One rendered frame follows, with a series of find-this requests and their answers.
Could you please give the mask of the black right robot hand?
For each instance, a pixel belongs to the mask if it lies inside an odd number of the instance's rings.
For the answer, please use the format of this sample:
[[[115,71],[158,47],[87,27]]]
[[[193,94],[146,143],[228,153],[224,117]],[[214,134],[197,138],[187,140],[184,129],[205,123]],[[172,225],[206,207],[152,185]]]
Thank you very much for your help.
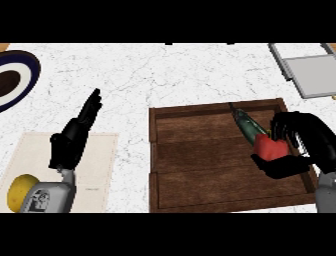
[[[265,161],[255,153],[251,155],[270,178],[304,173],[311,164],[324,174],[336,172],[336,135],[316,115],[298,111],[276,113],[268,137],[285,140],[289,146],[289,154],[276,160]]]

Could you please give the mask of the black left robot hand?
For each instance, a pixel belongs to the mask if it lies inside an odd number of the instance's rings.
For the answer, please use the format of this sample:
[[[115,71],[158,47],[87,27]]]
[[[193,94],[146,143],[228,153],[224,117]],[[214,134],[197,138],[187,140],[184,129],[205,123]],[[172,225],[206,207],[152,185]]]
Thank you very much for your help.
[[[81,109],[76,118],[72,118],[60,133],[54,133],[50,137],[51,158],[48,167],[51,169],[73,170],[81,161],[88,132],[93,127],[100,103],[100,89],[96,88]]]

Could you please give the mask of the red bell pepper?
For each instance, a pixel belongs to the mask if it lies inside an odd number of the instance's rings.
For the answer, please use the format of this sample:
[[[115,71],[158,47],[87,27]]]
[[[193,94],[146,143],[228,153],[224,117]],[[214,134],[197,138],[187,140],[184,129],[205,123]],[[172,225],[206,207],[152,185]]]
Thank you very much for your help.
[[[274,141],[267,134],[257,134],[254,153],[265,161],[276,160],[289,154],[288,143],[285,140]]]

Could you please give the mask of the brown wooden tray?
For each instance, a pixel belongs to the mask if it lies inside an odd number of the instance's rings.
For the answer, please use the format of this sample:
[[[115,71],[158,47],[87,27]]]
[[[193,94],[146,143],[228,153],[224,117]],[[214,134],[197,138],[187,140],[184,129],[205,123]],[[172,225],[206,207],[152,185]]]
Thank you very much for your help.
[[[316,201],[313,171],[274,180],[258,169],[233,107],[264,127],[286,110],[280,98],[149,110],[153,212],[234,212]]]

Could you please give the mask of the grey tiered shelf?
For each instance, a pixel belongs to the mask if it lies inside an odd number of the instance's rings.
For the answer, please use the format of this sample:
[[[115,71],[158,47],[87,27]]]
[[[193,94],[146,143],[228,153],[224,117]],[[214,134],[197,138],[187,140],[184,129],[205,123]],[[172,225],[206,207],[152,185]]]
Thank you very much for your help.
[[[320,44],[323,55],[283,58],[274,43],[268,50],[286,81],[292,81],[304,99],[336,96],[336,51],[329,43]]]

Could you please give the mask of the beige placemat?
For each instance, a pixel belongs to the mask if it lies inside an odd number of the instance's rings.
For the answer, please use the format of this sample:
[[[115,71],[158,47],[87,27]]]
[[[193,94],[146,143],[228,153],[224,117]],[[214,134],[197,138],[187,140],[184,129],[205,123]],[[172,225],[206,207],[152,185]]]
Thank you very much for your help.
[[[22,135],[11,160],[0,181],[0,213],[10,213],[7,206],[7,192],[13,180],[23,174],[38,178],[41,182],[60,182],[62,174],[54,160],[63,153],[57,153],[50,142],[50,133],[28,132]],[[84,153],[75,167],[76,195],[72,213],[106,211],[110,176],[118,145],[116,133],[91,133],[88,135]]]

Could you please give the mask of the green long vegetable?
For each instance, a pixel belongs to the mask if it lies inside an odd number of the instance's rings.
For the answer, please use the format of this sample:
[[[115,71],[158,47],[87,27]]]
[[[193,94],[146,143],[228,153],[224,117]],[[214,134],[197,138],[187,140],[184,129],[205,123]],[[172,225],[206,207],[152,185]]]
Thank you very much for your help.
[[[268,134],[268,132],[242,109],[236,108],[233,104],[228,104],[228,106],[233,119],[239,127],[239,130],[245,136],[245,139],[249,142],[249,144],[254,144],[255,136],[258,134]]]

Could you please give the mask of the yellow round fruit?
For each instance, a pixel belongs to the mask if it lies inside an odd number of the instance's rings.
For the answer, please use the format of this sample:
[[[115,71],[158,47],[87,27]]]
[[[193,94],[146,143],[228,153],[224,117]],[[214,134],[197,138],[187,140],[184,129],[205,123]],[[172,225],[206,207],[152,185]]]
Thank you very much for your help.
[[[38,182],[38,178],[31,174],[23,174],[14,178],[7,192],[7,206],[13,212],[20,211],[23,199]]]

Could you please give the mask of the navy and white plate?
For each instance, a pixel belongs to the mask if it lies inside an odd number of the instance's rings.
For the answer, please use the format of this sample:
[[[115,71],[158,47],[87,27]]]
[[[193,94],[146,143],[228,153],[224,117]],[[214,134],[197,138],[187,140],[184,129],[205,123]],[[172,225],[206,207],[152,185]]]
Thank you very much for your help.
[[[26,97],[39,73],[41,64],[32,53],[22,50],[0,52],[0,113]]]

